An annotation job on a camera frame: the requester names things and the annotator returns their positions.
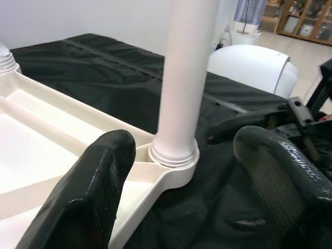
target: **black tablecloth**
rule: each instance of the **black tablecloth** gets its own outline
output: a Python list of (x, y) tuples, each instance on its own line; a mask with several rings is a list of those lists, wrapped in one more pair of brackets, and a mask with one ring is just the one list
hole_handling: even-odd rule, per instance
[[(12, 51), (23, 73), (127, 123), (156, 133), (164, 58), (94, 34)], [(192, 181), (164, 192), (125, 248), (270, 248), (265, 232), (232, 220), (263, 217), (232, 142), (208, 145), (212, 123), (247, 110), (275, 109), (284, 99), (208, 73), (196, 133), (200, 160)]]

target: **white appliance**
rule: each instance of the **white appliance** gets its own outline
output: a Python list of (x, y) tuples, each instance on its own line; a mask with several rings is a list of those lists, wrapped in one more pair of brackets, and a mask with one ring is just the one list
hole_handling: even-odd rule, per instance
[(267, 0), (239, 0), (233, 21), (233, 30), (254, 35), (261, 22)]
[(210, 55), (207, 71), (284, 98), (290, 97), (299, 75), (289, 56), (252, 45), (218, 49)]

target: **white plastic fitting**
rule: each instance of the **white plastic fitting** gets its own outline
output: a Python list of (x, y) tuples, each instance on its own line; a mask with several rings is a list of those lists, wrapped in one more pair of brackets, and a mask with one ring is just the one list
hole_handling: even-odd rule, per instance
[(158, 133), (152, 160), (183, 167), (197, 163), (195, 132), (213, 38), (217, 0), (172, 0)]
[(16, 63), (12, 53), (3, 43), (0, 43), (0, 75), (12, 71), (22, 73), (20, 65)]

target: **black cable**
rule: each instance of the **black cable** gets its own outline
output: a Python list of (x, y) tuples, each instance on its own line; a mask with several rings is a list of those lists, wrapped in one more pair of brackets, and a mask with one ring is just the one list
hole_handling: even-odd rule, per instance
[(244, 23), (244, 27), (243, 27), (243, 31), (242, 31), (243, 34), (244, 34), (244, 30), (245, 30), (245, 27), (247, 26), (247, 22), (248, 22), (248, 12), (249, 12), (250, 2), (251, 2), (251, 0), (247, 1), (248, 4), (247, 4), (247, 10), (246, 10), (246, 14), (245, 14), (245, 23)]

